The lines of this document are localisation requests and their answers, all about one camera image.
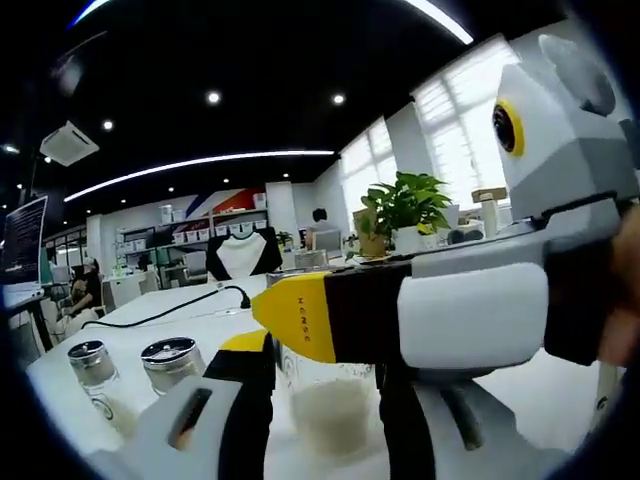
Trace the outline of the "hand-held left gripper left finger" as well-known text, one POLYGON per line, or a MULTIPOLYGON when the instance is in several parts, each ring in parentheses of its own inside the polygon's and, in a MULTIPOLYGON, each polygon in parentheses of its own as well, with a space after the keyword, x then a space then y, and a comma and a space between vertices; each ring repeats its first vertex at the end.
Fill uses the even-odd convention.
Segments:
POLYGON ((102 479, 261 479, 276 362, 271 335, 225 342, 204 375, 189 376, 139 417, 132 439, 89 464, 102 479))

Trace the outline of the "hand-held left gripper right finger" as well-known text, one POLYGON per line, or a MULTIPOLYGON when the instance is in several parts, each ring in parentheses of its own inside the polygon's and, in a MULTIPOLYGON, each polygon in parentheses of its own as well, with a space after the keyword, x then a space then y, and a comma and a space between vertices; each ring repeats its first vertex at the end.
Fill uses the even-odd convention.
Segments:
POLYGON ((514 412, 475 381, 433 383, 377 366, 392 479, 544 479, 550 451, 517 430, 514 412))

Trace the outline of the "person's right hand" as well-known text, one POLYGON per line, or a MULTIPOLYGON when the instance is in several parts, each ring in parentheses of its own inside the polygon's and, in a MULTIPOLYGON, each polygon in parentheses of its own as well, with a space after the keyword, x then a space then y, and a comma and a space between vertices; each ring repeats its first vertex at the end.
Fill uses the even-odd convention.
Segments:
POLYGON ((604 322, 598 359, 616 367, 627 367, 639 345, 638 205, 625 214, 611 247, 610 271, 619 281, 623 297, 604 322))

